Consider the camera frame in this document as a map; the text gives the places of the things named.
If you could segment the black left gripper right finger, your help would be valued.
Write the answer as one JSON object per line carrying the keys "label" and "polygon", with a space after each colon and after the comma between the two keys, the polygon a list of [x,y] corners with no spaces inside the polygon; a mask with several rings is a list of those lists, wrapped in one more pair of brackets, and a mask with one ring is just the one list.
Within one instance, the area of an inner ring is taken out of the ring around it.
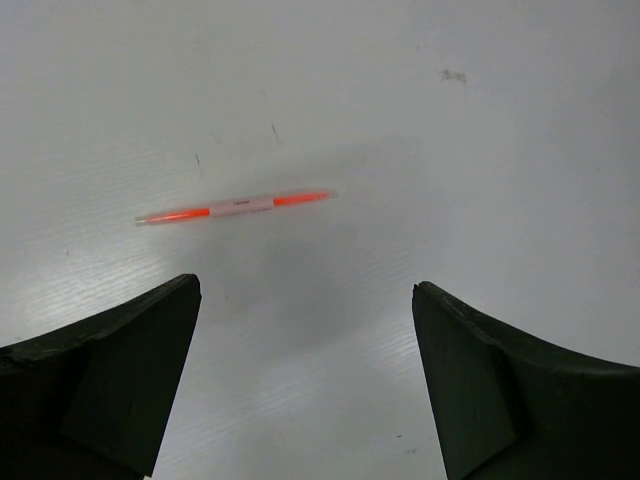
{"label": "black left gripper right finger", "polygon": [[450,479],[635,479],[639,371],[554,345],[430,282],[412,313]]}

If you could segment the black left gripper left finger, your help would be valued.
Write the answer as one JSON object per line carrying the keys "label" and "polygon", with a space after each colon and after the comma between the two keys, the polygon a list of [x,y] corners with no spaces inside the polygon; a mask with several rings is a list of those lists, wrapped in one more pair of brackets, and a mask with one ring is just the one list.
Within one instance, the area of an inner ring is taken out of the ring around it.
{"label": "black left gripper left finger", "polygon": [[4,479],[152,476],[201,305],[180,275],[1,349]]}

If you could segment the orange slim highlighter pen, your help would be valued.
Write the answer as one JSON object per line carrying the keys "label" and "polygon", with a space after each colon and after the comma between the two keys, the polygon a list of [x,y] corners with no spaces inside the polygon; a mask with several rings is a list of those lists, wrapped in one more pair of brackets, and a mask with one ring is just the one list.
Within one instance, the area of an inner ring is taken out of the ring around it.
{"label": "orange slim highlighter pen", "polygon": [[276,194],[264,194],[245,198],[214,202],[207,206],[182,207],[166,212],[157,212],[136,217],[136,226],[163,225],[196,220],[200,218],[224,218],[274,209],[305,205],[335,198],[333,189],[307,189]]}

